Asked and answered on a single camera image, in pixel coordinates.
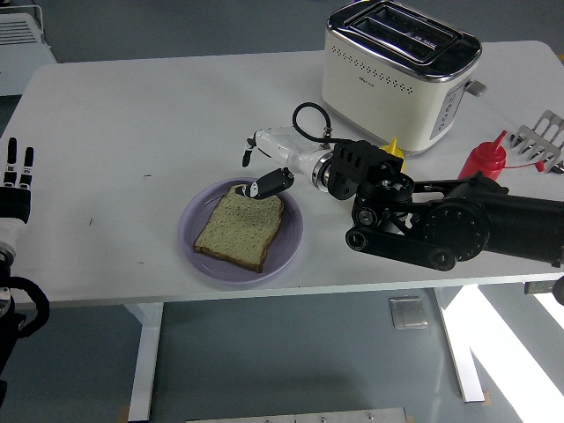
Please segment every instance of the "toaster slot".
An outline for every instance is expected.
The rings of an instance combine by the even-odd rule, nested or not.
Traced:
[[[455,32],[387,4],[355,20],[350,27],[420,63],[456,39]]]

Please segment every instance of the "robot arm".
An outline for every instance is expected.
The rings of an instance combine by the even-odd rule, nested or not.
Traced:
[[[292,134],[291,147],[280,148],[280,133]],[[318,189],[338,200],[354,196],[353,227],[345,240],[355,251],[438,271],[483,250],[554,267],[564,260],[562,202],[510,196],[480,172],[463,180],[414,182],[401,172],[401,158],[367,141],[332,140],[332,150],[311,145],[295,129],[295,119],[294,128],[258,131],[255,141],[279,164],[310,176]],[[261,192],[263,178],[255,184]],[[414,193],[443,197],[415,203]],[[563,285],[564,278],[553,289],[562,304]]]
[[[31,280],[11,276],[16,242],[31,211],[33,148],[26,149],[19,181],[17,156],[16,138],[10,138],[4,184],[0,187],[0,374],[18,339],[34,334],[49,317],[49,303],[43,291]],[[36,305],[37,315],[27,325],[23,324],[25,316],[15,312],[11,289],[25,291]],[[0,406],[4,401],[6,388],[6,382],[0,381]]]

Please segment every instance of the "toaster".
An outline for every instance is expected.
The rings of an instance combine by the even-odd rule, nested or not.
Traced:
[[[424,152],[452,127],[463,94],[485,88],[469,88],[481,53],[472,35],[402,4],[357,1],[327,20],[323,101],[376,142]]]

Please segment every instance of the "plate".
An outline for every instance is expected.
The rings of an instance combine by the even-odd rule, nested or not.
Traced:
[[[178,240],[184,256],[203,274],[228,284],[258,282],[280,271],[296,254],[303,233],[300,207],[287,192],[278,194],[284,202],[282,223],[278,235],[268,248],[263,273],[248,271],[235,264],[194,252],[194,241],[204,230],[219,200],[238,183],[252,183],[256,179],[238,178],[216,183],[204,189],[184,210],[178,226]]]

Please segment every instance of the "bread slice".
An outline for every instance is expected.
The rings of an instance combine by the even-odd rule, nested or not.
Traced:
[[[268,247],[280,224],[284,203],[278,196],[255,200],[235,193],[233,186],[219,200],[194,251],[263,272]]]

